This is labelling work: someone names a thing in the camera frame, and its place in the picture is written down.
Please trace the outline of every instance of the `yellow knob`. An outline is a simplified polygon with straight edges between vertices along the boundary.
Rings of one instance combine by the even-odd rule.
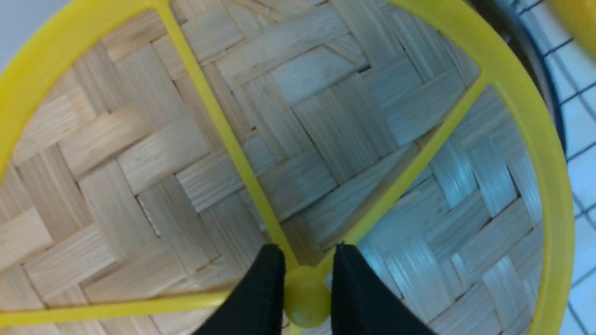
[[[285,275],[284,309],[302,328],[315,328],[329,317],[331,293],[315,268],[300,266]]]

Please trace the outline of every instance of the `yellow rim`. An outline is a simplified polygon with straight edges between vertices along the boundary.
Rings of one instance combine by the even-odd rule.
[[[557,134],[530,77],[500,37],[459,0],[391,0],[428,21],[461,47],[481,74],[450,111],[434,137],[378,203],[350,230],[358,242],[403,194],[450,136],[488,84],[501,94],[515,118],[532,158],[544,212],[545,257],[542,285],[530,334],[557,334],[565,311],[573,266],[573,204]],[[272,239],[282,248],[288,269],[298,265],[238,141],[178,26],[168,0],[74,0],[38,31],[0,76],[0,175],[18,137],[45,93],[66,69],[103,35],[140,12],[156,10],[201,95]],[[319,265],[332,266],[328,255]],[[155,299],[113,305],[0,314],[0,326],[81,321],[162,314],[219,306],[227,293]],[[301,333],[297,327],[293,334]]]

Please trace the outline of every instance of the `white surface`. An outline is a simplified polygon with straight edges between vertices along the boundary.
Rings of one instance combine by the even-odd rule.
[[[68,0],[0,0],[0,71]]]
[[[567,157],[596,142],[596,122],[579,97],[563,105],[563,118],[567,130]]]

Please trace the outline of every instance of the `bamboo steamer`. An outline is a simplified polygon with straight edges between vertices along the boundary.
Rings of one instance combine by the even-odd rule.
[[[383,0],[178,0],[179,24],[301,264],[316,265],[478,75]],[[270,238],[157,14],[95,44],[23,132],[0,187],[3,310],[233,287]],[[527,333],[536,176],[488,86],[358,244],[439,334]],[[212,310],[5,334],[187,334]],[[306,334],[330,334],[329,322]]]

